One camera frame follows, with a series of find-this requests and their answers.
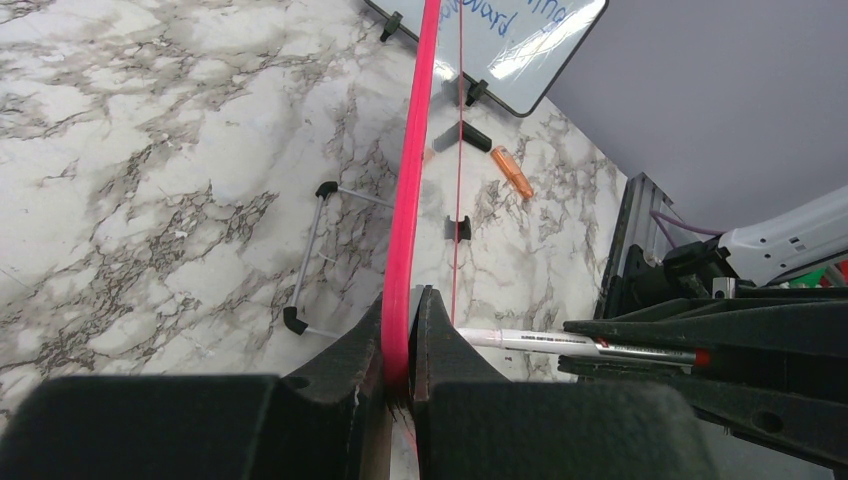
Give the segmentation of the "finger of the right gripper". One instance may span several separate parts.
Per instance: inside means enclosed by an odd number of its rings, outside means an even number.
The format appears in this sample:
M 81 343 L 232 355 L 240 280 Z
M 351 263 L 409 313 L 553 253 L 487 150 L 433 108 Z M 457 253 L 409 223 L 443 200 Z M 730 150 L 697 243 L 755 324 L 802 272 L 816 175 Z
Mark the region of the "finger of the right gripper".
M 622 343 L 847 356 L 845 300 L 678 299 L 611 320 L 567 321 L 563 329 Z
M 655 382 L 684 396 L 696 415 L 743 440 L 834 470 L 847 469 L 847 404 L 703 379 L 679 367 L 561 356 L 558 370 L 593 380 Z

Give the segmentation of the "red white marker pen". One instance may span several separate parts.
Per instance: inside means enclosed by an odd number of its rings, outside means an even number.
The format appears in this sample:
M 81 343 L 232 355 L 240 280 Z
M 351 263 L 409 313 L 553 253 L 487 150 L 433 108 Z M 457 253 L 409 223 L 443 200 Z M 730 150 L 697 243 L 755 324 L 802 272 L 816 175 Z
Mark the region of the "red white marker pen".
M 704 349 L 674 349 L 614 343 L 572 333 L 543 333 L 513 329 L 459 328 L 458 334 L 476 347 L 556 354 L 571 358 L 640 362 L 677 367 L 706 367 Z

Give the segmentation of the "pink framed whiteboard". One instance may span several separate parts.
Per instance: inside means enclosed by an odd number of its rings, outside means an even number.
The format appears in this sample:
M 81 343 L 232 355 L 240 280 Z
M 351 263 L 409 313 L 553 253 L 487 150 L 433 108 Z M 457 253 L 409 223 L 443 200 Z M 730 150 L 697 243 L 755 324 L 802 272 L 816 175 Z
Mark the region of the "pink framed whiteboard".
M 425 164 L 461 143 L 461 4 L 425 1 L 400 157 L 382 299 L 381 351 L 389 390 L 404 395 L 409 354 L 412 273 Z

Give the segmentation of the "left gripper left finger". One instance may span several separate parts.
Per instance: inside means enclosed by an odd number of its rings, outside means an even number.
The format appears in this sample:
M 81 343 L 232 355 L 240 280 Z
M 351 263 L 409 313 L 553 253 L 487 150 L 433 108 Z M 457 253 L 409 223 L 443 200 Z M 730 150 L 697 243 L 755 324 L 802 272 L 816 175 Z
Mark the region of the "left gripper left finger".
M 5 479 L 385 479 L 390 426 L 374 302 L 286 376 L 66 376 L 1 438 Z

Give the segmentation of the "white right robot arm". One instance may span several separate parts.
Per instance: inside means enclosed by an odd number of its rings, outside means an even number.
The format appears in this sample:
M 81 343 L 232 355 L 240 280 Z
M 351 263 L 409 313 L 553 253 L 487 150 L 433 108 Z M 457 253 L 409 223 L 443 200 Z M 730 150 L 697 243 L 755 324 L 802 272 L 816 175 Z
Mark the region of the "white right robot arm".
M 626 188 L 590 321 L 568 332 L 639 347 L 698 350 L 690 367 L 561 357 L 591 380 L 680 392 L 733 436 L 847 475 L 847 286 L 786 282 L 847 256 L 847 192 L 750 226 L 673 235 L 666 203 Z

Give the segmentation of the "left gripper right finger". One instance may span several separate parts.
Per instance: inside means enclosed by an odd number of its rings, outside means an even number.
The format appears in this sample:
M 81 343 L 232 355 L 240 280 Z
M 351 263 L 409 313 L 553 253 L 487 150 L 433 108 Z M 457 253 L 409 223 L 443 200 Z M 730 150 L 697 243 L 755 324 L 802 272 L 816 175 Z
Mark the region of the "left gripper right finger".
M 644 382 L 514 382 L 421 293 L 410 340 L 425 479 L 715 479 L 692 409 Z

